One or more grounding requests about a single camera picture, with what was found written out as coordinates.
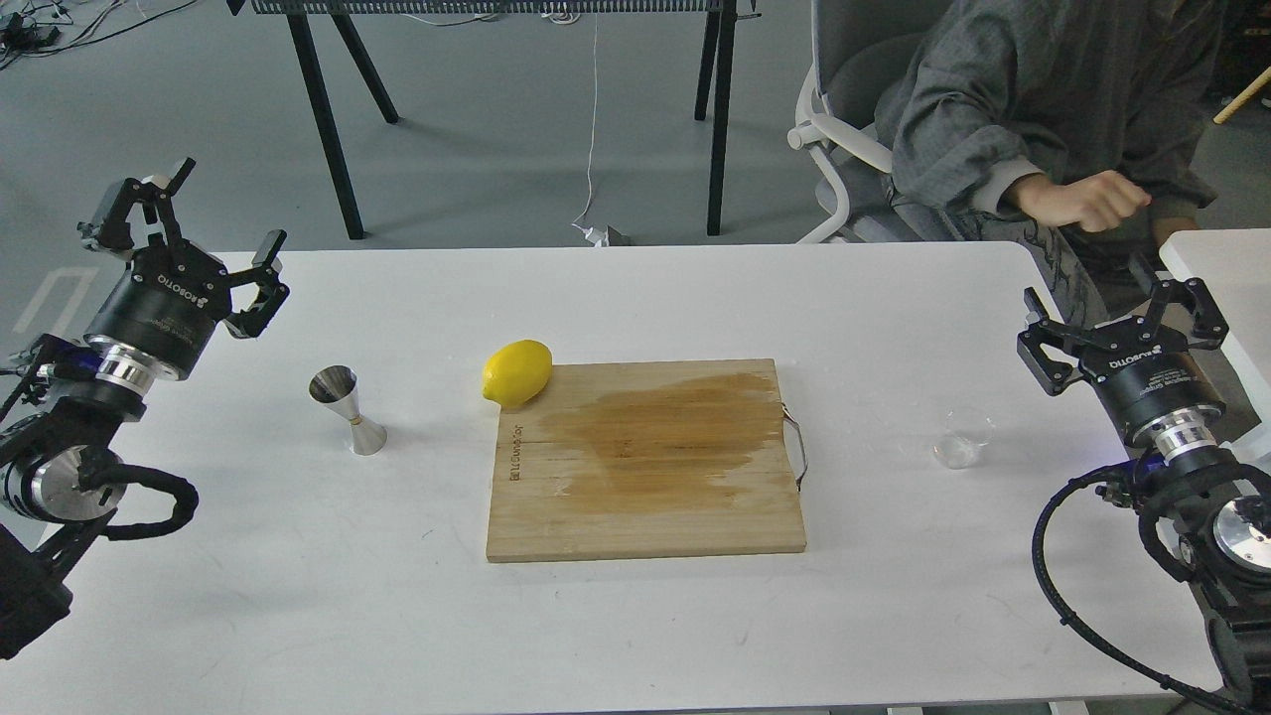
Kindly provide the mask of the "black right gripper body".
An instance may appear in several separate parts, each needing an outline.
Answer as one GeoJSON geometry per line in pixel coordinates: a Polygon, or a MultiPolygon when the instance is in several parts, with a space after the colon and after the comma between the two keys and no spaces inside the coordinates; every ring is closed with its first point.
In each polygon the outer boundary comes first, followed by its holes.
{"type": "Polygon", "coordinates": [[[1092,384],[1124,444],[1146,444],[1148,425],[1173,411],[1199,411],[1207,422],[1227,411],[1227,403],[1188,351],[1153,345],[1113,356],[1088,348],[1077,358],[1077,370],[1092,384]]]}

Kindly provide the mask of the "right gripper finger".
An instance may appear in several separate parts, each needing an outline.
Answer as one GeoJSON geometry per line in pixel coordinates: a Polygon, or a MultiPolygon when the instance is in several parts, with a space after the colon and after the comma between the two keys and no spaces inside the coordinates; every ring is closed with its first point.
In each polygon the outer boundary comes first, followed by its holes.
{"type": "Polygon", "coordinates": [[[1080,358],[1080,352],[1085,349],[1111,352],[1111,335],[1099,335],[1098,331],[1052,320],[1046,311],[1043,298],[1038,297],[1035,288],[1023,290],[1023,304],[1030,309],[1030,314],[1026,317],[1024,330],[1017,337],[1017,354],[1045,394],[1059,395],[1068,385],[1085,380],[1077,375],[1074,363],[1049,357],[1045,352],[1046,345],[1073,358],[1080,358]]]}
{"type": "Polygon", "coordinates": [[[1145,253],[1132,254],[1129,271],[1148,298],[1146,312],[1135,317],[1138,338],[1141,343],[1157,340],[1166,309],[1171,305],[1181,305],[1191,317],[1190,348],[1213,352],[1224,344],[1229,326],[1202,279],[1199,277],[1174,279],[1173,276],[1162,279],[1145,253]]]}

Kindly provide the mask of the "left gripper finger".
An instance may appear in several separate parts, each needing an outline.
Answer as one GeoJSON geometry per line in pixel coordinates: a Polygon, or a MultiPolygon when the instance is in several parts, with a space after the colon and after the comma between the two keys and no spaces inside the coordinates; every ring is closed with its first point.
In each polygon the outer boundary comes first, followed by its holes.
{"type": "Polygon", "coordinates": [[[214,323],[226,323],[228,333],[236,339],[259,338],[289,298],[289,286],[280,279],[282,268],[278,258],[287,236],[282,229],[268,231],[250,259],[250,267],[236,272],[219,271],[211,279],[205,314],[214,323]],[[248,309],[234,311],[231,290],[247,284],[257,286],[255,298],[248,309]]]}
{"type": "Polygon", "coordinates": [[[111,254],[131,267],[194,267],[194,245],[182,236],[172,203],[194,166],[196,160],[186,157],[172,177],[123,178],[113,183],[90,221],[78,222],[83,248],[111,254]],[[156,229],[142,248],[136,246],[131,232],[130,215],[136,207],[142,210],[145,224],[156,229]]]}

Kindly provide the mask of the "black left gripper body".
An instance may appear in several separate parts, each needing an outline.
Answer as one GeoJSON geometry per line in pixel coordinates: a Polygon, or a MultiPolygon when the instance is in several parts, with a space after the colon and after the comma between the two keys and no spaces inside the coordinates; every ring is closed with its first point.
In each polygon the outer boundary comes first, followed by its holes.
{"type": "Polygon", "coordinates": [[[137,249],[83,339],[99,349],[127,345],[158,363],[161,378],[186,380],[228,316],[222,276],[225,263],[198,248],[187,257],[168,246],[137,249]]]}

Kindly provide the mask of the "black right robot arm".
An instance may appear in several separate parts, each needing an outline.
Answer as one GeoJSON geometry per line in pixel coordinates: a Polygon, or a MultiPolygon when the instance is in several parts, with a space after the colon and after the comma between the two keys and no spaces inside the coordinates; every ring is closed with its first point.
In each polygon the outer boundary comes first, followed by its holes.
{"type": "Polygon", "coordinates": [[[1061,624],[1103,654],[1213,712],[1266,714],[1268,476],[1213,438],[1210,425],[1225,406],[1193,361],[1193,351],[1220,348],[1227,321],[1202,279],[1160,279],[1143,257],[1132,258],[1131,271],[1148,295],[1146,311],[1096,329],[1054,320],[1035,290],[1023,293],[1030,325],[1018,353],[1045,392],[1089,384],[1122,443],[1140,452],[1071,479],[1049,499],[1031,538],[1032,570],[1061,624]],[[1057,507],[1088,486],[1135,512],[1148,555],[1193,593],[1220,693],[1149,668],[1066,605],[1046,566],[1046,530],[1057,507]]]}

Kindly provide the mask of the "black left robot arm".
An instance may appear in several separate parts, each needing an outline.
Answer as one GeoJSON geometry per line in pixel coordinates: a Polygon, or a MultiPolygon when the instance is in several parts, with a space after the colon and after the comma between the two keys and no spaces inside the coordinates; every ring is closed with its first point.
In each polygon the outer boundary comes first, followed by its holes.
{"type": "Polygon", "coordinates": [[[50,334],[14,354],[18,376],[3,403],[36,413],[3,431],[3,503],[58,527],[37,549],[3,533],[1,654],[13,659],[70,611],[65,579],[95,538],[163,537],[189,523],[194,485],[128,465],[109,444],[144,417],[154,381],[186,380],[216,326],[261,337],[289,297],[280,279],[283,230],[266,235],[247,271],[182,236],[172,199],[191,171],[123,178],[95,217],[78,224],[83,245],[122,258],[125,276],[75,343],[50,334]]]}

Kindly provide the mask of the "person's hand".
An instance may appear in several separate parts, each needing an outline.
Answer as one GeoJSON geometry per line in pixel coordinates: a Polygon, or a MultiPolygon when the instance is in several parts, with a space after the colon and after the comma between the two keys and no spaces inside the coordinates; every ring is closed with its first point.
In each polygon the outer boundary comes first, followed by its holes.
{"type": "Polygon", "coordinates": [[[1146,190],[1115,169],[1063,185],[1035,173],[1013,182],[1005,199],[1041,225],[1075,225],[1085,232],[1115,229],[1152,204],[1146,190]]]}

